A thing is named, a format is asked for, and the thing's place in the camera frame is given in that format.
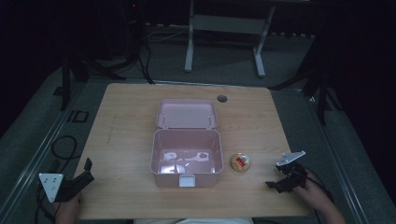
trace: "open plastic box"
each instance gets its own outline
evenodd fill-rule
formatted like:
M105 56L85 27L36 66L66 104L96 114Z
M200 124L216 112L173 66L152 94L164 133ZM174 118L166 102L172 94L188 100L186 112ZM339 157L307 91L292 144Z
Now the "open plastic box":
M151 171L159 187L208 187L223 169L215 106L209 100L165 99L157 116Z

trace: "round container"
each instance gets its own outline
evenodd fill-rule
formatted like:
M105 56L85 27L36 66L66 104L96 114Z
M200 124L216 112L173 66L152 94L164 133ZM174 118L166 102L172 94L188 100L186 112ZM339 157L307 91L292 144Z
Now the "round container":
M231 158L231 166L236 172L244 173L250 168L250 158L242 153L233 154Z

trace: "person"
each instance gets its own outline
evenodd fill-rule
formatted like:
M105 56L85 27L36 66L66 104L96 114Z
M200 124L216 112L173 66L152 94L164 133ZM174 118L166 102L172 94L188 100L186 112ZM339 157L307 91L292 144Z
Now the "person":
M308 177L315 179L311 173L308 172ZM335 204L329 199L325 191L312 181L306 180L305 187L300 186L293 189L300 197L313 209L320 212L326 220L327 224L345 224L344 216L340 210L335 206ZM55 223L56 224L74 224L78 219L79 211L79 200L81 198L81 193L76 195L73 199L66 203L54 203L53 208L55 210ZM251 219L246 218L227 218L223 219L222 223L253 223ZM221 218L211 218L207 219L205 222L204 218L197 219L141 219L137 223L221 223Z

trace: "human arm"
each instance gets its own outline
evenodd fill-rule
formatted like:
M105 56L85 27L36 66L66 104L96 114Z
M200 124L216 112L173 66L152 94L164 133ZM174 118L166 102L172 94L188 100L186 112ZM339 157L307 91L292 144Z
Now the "human arm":
M306 180L305 188L300 186L293 189L312 208L319 211L327 224L345 224L344 217L335 204L330 200L325 191L316 183Z
M74 224L77 222L80 198L81 193L77 194L68 202L52 204L55 210L56 224Z

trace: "wooden table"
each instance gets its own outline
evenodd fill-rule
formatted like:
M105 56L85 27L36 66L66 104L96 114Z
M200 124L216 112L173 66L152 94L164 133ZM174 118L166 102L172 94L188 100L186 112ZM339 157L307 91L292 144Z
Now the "wooden table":
M217 101L218 95L228 98ZM210 188L159 188L150 170L161 99L215 102L224 169ZM247 173L230 165L242 152ZM278 194L264 181L283 178L275 168L290 152L271 93L265 88L110 84L100 105L76 174L87 157L95 180L83 190L81 219L304 216L294 193Z

